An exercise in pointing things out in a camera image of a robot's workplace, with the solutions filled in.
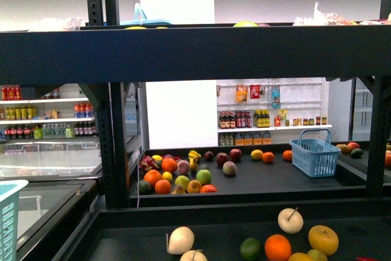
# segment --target orange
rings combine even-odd
[[[274,160],[274,154],[272,152],[265,152],[262,154],[262,160],[265,163],[272,163]]]
[[[168,180],[158,180],[155,185],[157,194],[169,194],[171,192],[171,184]]]
[[[291,243],[283,235],[272,235],[266,240],[265,254],[269,260],[288,261],[292,255]]]
[[[391,153],[386,153],[386,167],[391,167]]]
[[[168,172],[173,173],[174,171],[177,170],[178,165],[177,165],[177,162],[174,159],[172,159],[172,158],[165,158],[165,159],[163,159],[163,161],[161,163],[161,168],[164,171],[168,171]]]
[[[282,158],[285,161],[292,162],[292,151],[291,150],[284,151],[282,154]]]
[[[144,180],[146,180],[147,182],[149,182],[149,184],[151,184],[151,187],[154,188],[156,183],[158,181],[160,181],[162,179],[162,176],[160,174],[160,172],[154,170],[154,169],[151,169],[150,171],[148,171],[145,175],[144,175]]]

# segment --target white shelf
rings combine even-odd
[[[332,128],[332,125],[298,125],[291,127],[269,127],[269,128],[219,128],[217,129],[218,133],[237,133],[237,132],[247,132],[247,131],[287,131],[287,130],[307,130],[312,128]]]
[[[58,122],[90,122],[94,118],[88,117],[84,119],[26,119],[26,120],[0,120],[0,125],[18,125],[18,124],[30,124],[30,123],[58,123]]]
[[[59,98],[59,99],[39,99],[39,100],[10,100],[0,101],[0,105],[7,104],[37,104],[37,103],[63,103],[63,102],[83,102],[88,98]]]

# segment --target yellow lemon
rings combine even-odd
[[[251,152],[251,158],[254,160],[261,160],[263,152],[261,150],[254,150]]]
[[[161,177],[163,180],[168,180],[169,182],[172,182],[171,172],[165,171],[165,172],[163,172],[163,175]]]

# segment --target water bottle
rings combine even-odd
[[[42,126],[42,138],[47,139],[48,138],[48,127],[46,124]]]

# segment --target teal basket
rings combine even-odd
[[[27,180],[0,182],[0,261],[16,260],[19,190],[28,183]]]
[[[303,139],[308,131],[327,131],[326,141]],[[298,140],[291,140],[292,163],[309,177],[330,177],[335,175],[337,158],[341,149],[331,145],[331,133],[326,128],[304,130]]]

